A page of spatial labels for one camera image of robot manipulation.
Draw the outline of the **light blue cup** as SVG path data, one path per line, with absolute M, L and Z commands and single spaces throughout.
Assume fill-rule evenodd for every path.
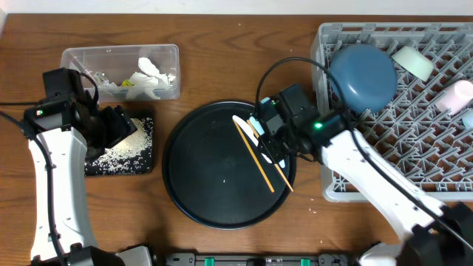
M 473 111 L 469 110 L 461 119 L 465 129 L 473 128 Z

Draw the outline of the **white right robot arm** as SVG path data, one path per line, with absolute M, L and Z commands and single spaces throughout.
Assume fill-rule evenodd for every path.
M 278 162 L 315 160 L 340 174 L 388 221 L 398 245 L 374 244 L 354 265 L 471 265 L 472 210 L 429 196 L 388 163 L 342 112 L 320 115 L 297 84 L 256 102 L 259 148 Z

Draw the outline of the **white napkin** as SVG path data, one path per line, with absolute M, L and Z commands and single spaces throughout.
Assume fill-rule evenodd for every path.
M 144 93 L 152 100 L 159 100 L 154 90 L 157 86 L 171 85 L 176 80 L 176 75 L 171 73 L 161 73 L 160 70 L 148 59 L 141 57 L 138 59 L 140 72 L 135 72 L 129 79 L 122 83 L 125 86 L 133 86 L 126 94 L 127 100 L 134 100 L 138 95 Z

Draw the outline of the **white plastic knife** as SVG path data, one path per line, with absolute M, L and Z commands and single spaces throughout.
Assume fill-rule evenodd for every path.
M 258 147 L 259 141 L 257 140 L 256 135 L 254 134 L 251 126 L 247 122 L 245 122 L 242 118 L 236 115 L 232 116 L 232 120 L 233 122 L 236 123 L 236 125 L 238 125 L 238 127 L 244 133 L 245 135 L 244 140 L 249 140 L 254 146 Z

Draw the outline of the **pink cup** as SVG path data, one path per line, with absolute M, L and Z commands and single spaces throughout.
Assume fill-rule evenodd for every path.
M 455 115 L 472 100 L 473 85 L 471 81 L 461 80 L 448 86 L 444 92 L 435 106 L 441 112 L 449 110 L 449 115 Z

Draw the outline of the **wooden chopstick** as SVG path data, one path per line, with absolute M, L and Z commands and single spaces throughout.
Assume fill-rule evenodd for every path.
M 260 164 L 258 158 L 257 158 L 256 155 L 254 154 L 253 149 L 251 148 L 251 145 L 250 145 L 249 142 L 247 141 L 247 139 L 246 139 L 246 137 L 245 137 L 245 134 L 243 133 L 243 131 L 241 130 L 241 128 L 239 127 L 239 125 L 237 124 L 237 122 L 234 121 L 234 125 L 236 126 L 237 131 L 239 132 L 240 137 L 242 138 L 242 140 L 243 140 L 243 142 L 244 142 L 244 144 L 245 144 L 247 150 L 249 151 L 249 153 L 250 153 L 250 155 L 251 155 L 253 161 L 255 162 L 256 167 L 259 169 L 259 172 L 261 173 L 261 175 L 262 175 L 263 179 L 265 180 L 265 182 L 266 182 L 268 188 L 270 189 L 270 192 L 271 192 L 271 193 L 274 193 L 275 190 L 274 190 L 274 188 L 273 188 L 273 186 L 272 186 L 270 180 L 268 179 L 268 177 L 267 177 L 267 175 L 266 175 L 266 173 L 265 173 L 263 167 L 261 166 L 261 164 Z
M 259 132 L 258 132 L 258 130 L 254 127 L 254 125 L 253 125 L 251 119 L 248 119 L 246 123 L 247 123 L 248 127 L 249 127 L 249 128 L 251 129 L 251 131 L 252 131 L 252 133 L 251 133 L 251 135 L 252 135 L 251 139 L 254 140 L 254 145 L 255 145 L 255 146 L 258 146 L 258 145 L 260 144 L 260 142 L 259 142 L 259 140 L 258 140 L 258 138 L 259 138 Z M 267 161 L 267 163 L 269 163 L 269 164 L 271 164 L 271 165 L 274 166 L 274 168 L 277 170 L 277 172 L 279 173 L 280 177 L 281 177 L 282 180 L 286 183 L 286 185 L 287 185 L 287 187 L 290 189 L 290 191 L 293 191 L 293 187 L 292 187 L 292 185 L 289 183 L 289 180 L 288 180 L 288 178 L 285 176 L 284 172 L 282 171 L 281 166 L 280 166 L 278 163 L 272 163 L 272 161 L 270 160 L 270 158 L 269 158 L 263 151 L 261 151 L 261 154 L 262 154 L 263 158 Z M 270 180 L 269 180 L 267 174 L 266 174 L 265 171 L 263 170 L 261 163 L 260 163 L 256 158 L 254 158 L 254 159 L 255 159 L 255 161 L 257 162 L 257 166 L 259 167 L 259 170 L 260 170 L 260 172 L 262 173 L 262 176 L 263 176 L 265 182 L 267 183 L 267 185 L 268 185 L 270 191 L 273 193 L 275 190 L 274 190 L 273 185 L 271 184 L 271 182 L 270 182 Z

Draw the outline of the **silver yellow snack wrapper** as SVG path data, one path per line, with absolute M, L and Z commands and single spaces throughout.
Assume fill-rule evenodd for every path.
M 96 72 L 92 78 L 99 87 L 118 87 L 115 82 L 111 82 L 102 72 Z M 129 79 L 126 79 L 120 86 L 134 86 L 134 84 Z

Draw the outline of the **light blue plastic knife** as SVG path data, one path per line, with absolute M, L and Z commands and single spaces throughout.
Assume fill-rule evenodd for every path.
M 265 133 L 259 121 L 257 121 L 253 116 L 250 116 L 249 122 L 254 127 L 254 129 L 258 132 L 259 135 L 263 135 Z M 279 161 L 279 165 L 282 168 L 284 168 L 285 161 L 284 160 Z

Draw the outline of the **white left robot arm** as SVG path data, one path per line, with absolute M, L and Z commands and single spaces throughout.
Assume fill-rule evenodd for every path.
M 22 120 L 1 116 L 29 141 L 35 167 L 36 227 L 31 265 L 146 265 L 156 258 L 148 245 L 121 252 L 98 247 L 92 232 L 85 165 L 137 130 L 122 106 L 99 109 L 99 94 L 82 84 L 85 74 L 59 68 L 43 74 L 46 97 L 28 103 Z

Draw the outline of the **dark blue bowl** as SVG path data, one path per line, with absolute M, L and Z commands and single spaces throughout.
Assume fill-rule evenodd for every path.
M 394 98 L 397 75 L 393 62 L 380 49 L 355 44 L 339 50 L 331 60 L 330 72 L 336 81 L 332 90 L 344 96 L 352 111 L 381 111 Z

